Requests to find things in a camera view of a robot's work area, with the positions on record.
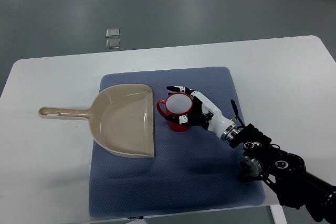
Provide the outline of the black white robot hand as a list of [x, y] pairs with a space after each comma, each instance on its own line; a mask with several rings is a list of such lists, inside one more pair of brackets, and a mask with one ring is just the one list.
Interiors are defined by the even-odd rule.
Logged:
[[190, 115], [168, 115], [165, 119], [183, 126], [201, 126], [213, 132], [222, 141], [231, 141], [239, 133], [236, 123], [222, 115], [221, 110], [199, 91], [182, 86], [167, 86], [173, 94], [185, 93], [192, 98], [193, 112]]

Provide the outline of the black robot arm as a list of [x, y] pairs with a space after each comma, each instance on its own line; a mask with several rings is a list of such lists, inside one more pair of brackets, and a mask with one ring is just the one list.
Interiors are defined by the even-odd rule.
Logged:
[[230, 147], [243, 147], [241, 183], [263, 181], [280, 205], [295, 209], [305, 206], [316, 222], [335, 223], [335, 186], [307, 172], [304, 160], [272, 143], [254, 125], [242, 124], [227, 137]]

